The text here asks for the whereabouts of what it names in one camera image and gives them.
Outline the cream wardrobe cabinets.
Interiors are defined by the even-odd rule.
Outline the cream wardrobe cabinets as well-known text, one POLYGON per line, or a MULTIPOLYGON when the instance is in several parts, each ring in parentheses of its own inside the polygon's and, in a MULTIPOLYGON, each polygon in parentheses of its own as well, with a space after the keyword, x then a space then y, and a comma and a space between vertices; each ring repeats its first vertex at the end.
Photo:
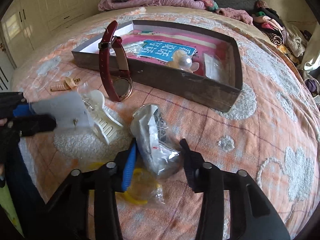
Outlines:
POLYGON ((11 58, 20 67, 56 33, 98 14, 100 0, 13 0, 1 19, 11 58))

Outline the pink crumpled blanket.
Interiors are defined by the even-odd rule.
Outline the pink crumpled blanket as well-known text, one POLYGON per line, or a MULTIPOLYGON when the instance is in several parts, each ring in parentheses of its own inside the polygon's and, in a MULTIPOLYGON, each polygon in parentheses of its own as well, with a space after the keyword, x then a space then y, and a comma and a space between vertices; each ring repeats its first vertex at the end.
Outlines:
POLYGON ((118 10, 143 6, 172 6, 191 9, 206 9, 206 6, 202 1, 195 0, 130 0, 127 2, 116 2, 116 0, 101 0, 98 3, 98 10, 118 10))

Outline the white large hair claw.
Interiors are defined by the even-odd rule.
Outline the white large hair claw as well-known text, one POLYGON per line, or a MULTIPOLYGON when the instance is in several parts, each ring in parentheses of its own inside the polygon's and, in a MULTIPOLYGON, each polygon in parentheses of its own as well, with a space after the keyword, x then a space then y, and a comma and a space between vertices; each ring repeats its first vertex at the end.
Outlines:
POLYGON ((97 136, 109 145, 123 129, 123 125, 106 111, 105 97, 101 91, 92 90, 86 94, 84 104, 93 119, 97 136))

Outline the red strap wristwatch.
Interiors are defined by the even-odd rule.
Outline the red strap wristwatch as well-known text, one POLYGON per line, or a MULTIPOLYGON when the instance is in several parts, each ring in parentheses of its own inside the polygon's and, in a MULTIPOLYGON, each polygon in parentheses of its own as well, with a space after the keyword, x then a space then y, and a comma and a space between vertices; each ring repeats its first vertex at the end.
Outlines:
POLYGON ((103 87, 111 101, 122 102, 133 90, 127 56, 122 38, 115 35, 117 21, 112 21, 98 44, 99 72, 103 87))

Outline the orange floral bed quilt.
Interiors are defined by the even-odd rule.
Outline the orange floral bed quilt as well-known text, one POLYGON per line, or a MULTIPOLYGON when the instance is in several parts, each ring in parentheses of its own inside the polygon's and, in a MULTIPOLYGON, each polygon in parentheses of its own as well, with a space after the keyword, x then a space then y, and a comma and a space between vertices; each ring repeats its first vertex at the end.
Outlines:
MULTIPOLYGON (((294 239, 319 203, 319 110, 291 61, 253 27, 202 10, 147 7, 103 12, 87 18, 34 51, 12 77, 11 87, 28 101, 58 95, 50 85, 66 76, 103 92, 99 73, 81 69, 72 50, 109 22, 156 20, 189 24, 233 37, 238 45, 243 92, 228 113, 138 83, 124 103, 106 100, 111 114, 129 125, 132 113, 158 104, 178 139, 185 138, 222 170, 246 170, 267 195, 294 239)), ((21 140, 29 174, 48 201, 81 157, 103 158, 108 148, 93 135, 38 134, 21 140)), ((194 239, 202 196, 187 185, 184 172, 164 184, 160 210, 118 202, 124 239, 194 239)))

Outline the pile of clothes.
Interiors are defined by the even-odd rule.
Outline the pile of clothes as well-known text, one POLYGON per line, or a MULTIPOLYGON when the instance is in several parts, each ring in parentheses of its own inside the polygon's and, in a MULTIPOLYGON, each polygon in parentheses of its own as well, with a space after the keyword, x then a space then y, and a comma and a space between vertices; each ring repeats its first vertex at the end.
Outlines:
POLYGON ((292 62, 313 96, 319 95, 319 78, 311 72, 319 68, 319 24, 312 34, 301 32, 298 27, 284 22, 275 10, 262 0, 255 3, 252 14, 255 25, 276 45, 284 45, 293 56, 292 62))

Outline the clear bag of jewelry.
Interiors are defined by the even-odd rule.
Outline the clear bag of jewelry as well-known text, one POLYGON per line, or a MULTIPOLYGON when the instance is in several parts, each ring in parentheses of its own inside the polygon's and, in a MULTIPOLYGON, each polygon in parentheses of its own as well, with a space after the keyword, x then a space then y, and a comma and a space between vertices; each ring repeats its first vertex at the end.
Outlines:
POLYGON ((160 180, 182 167, 181 148, 157 104, 146 104, 133 114, 130 131, 135 137, 146 168, 160 180))

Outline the pink knitted garment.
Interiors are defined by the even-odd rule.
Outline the pink knitted garment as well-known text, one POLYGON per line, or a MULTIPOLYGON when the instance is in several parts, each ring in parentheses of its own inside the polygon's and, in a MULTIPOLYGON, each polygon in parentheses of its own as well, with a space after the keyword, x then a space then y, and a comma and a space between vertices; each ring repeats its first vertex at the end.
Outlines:
POLYGON ((250 16, 245 10, 236 10, 233 8, 219 8, 215 11, 216 14, 239 20, 245 24, 253 25, 253 17, 250 16))

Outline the yellow item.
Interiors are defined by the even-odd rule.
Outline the yellow item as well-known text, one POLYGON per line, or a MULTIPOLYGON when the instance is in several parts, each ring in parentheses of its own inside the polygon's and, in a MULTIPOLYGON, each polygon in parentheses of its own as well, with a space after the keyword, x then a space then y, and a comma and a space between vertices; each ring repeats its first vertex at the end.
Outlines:
POLYGON ((131 184, 125 192, 116 192, 121 202, 146 208, 162 208, 165 205, 163 186, 143 167, 133 170, 131 184))

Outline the blue earring card packet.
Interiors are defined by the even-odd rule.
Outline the blue earring card packet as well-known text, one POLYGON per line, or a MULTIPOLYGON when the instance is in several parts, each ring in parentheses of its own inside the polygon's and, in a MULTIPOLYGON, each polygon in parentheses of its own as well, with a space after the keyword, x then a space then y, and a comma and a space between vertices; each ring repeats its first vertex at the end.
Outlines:
POLYGON ((68 92, 51 99, 32 102, 31 109, 38 115, 48 114, 54 117, 58 131, 94 126, 94 121, 78 92, 68 92))

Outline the clear plastic packet in box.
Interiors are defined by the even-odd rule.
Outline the clear plastic packet in box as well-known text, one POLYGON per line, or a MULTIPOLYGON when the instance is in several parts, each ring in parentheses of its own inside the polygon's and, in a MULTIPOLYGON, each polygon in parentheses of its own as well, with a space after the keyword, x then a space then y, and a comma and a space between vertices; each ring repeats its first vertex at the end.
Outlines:
POLYGON ((204 53, 205 76, 220 83, 228 84, 229 69, 217 56, 204 53))

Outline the shallow cardboard box tray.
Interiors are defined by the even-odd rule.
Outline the shallow cardboard box tray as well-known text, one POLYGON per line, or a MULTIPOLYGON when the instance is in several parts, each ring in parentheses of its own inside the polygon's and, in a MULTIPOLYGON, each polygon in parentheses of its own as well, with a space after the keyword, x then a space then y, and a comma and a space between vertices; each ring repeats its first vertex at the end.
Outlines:
MULTIPOLYGON (((105 29, 102 34, 86 41, 72 51, 77 66, 99 72, 98 44, 102 39, 105 29)), ((241 59, 234 38, 192 25, 144 20, 134 20, 123 24, 118 23, 115 35, 122 38, 122 36, 133 30, 159 31, 171 34, 200 34, 228 42, 231 45, 227 61, 229 69, 228 84, 157 63, 144 62, 128 57, 127 61, 133 84, 141 83, 157 88, 221 112, 227 112, 232 108, 242 90, 241 59)))

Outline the beige spiral hair clip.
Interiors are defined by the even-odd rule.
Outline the beige spiral hair clip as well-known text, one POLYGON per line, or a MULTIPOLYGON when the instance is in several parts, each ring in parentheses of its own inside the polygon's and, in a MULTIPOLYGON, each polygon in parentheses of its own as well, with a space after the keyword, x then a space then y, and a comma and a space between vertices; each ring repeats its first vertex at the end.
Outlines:
POLYGON ((64 80, 54 82, 50 87, 50 91, 59 92, 59 91, 73 90, 79 85, 80 81, 81 79, 65 77, 64 80))

